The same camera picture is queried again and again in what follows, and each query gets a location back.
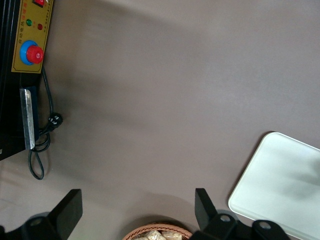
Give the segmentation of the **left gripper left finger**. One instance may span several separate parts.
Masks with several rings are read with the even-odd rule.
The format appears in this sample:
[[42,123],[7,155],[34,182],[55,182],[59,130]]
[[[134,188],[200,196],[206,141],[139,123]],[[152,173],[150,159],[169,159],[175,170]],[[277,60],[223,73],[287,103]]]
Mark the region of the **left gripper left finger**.
[[2,240],[67,240],[83,215],[82,190],[72,189],[50,211],[30,217],[20,227],[5,231]]

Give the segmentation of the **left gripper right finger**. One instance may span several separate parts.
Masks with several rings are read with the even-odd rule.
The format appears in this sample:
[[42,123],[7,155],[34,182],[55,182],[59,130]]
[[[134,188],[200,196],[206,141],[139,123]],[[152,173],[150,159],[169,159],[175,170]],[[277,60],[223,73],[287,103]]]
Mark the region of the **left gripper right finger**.
[[216,210],[204,188],[195,190],[194,213],[199,230],[192,240],[289,240],[290,237],[275,222],[256,220],[245,225],[230,211]]

